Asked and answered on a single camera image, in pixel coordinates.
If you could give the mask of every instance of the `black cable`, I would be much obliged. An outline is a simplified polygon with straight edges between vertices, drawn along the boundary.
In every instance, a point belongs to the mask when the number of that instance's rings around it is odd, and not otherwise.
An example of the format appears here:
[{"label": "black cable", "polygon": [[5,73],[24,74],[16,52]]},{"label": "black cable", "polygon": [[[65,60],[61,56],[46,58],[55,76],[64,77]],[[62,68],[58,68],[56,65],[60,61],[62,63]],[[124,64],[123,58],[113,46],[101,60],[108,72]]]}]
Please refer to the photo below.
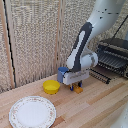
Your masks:
[{"label": "black cable", "polygon": [[109,41],[108,45],[104,48],[103,51],[105,51],[105,50],[108,48],[108,46],[110,45],[110,43],[112,42],[112,40],[115,38],[117,32],[120,30],[120,28],[122,27],[122,25],[124,24],[124,22],[127,20],[127,18],[128,18],[128,15],[125,17],[125,19],[123,20],[123,22],[121,23],[121,25],[120,25],[119,28],[117,29],[116,33],[115,33],[114,36],[111,38],[111,40]]}]

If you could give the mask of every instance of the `kitchen counter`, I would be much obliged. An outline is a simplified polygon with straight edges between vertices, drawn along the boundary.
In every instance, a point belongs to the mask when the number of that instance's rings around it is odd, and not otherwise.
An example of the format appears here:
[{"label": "kitchen counter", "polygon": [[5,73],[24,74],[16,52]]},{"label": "kitchen counter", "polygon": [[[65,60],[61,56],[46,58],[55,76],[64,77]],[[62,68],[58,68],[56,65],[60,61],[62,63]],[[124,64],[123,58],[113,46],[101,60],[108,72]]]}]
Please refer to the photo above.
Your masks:
[{"label": "kitchen counter", "polygon": [[128,82],[122,77],[106,85],[90,76],[83,80],[80,94],[61,84],[54,95],[43,91],[43,82],[48,79],[56,80],[57,75],[0,94],[0,128],[12,128],[10,108],[26,96],[41,96],[54,104],[57,117],[51,128],[109,128],[128,101]]}]

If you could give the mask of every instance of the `wood grain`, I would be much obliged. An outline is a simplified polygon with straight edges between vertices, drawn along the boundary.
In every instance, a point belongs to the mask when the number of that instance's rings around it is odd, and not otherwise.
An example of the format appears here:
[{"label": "wood grain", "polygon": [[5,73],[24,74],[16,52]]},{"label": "wood grain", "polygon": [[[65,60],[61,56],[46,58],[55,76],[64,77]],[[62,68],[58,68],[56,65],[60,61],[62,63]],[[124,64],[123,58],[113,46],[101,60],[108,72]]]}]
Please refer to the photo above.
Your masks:
[{"label": "wood grain", "polygon": [[55,95],[43,91],[43,82],[57,75],[10,90],[0,95],[0,128],[12,128],[8,113],[11,106],[26,96],[42,96],[56,108],[56,120],[51,128],[110,128],[128,102],[128,82],[118,78],[109,85],[89,77],[83,80],[83,92],[77,94],[61,84]]}]

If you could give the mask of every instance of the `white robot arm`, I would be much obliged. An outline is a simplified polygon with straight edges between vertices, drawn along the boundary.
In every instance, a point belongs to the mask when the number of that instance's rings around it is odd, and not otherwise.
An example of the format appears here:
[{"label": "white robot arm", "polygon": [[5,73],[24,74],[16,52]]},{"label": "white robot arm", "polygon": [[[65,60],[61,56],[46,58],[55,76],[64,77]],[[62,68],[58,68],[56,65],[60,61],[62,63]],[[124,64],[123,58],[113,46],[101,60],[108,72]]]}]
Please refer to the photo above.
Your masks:
[{"label": "white robot arm", "polygon": [[97,54],[90,51],[87,45],[93,37],[113,26],[124,2],[125,0],[96,0],[93,12],[82,26],[67,59],[66,64],[71,72],[79,72],[97,65]]}]

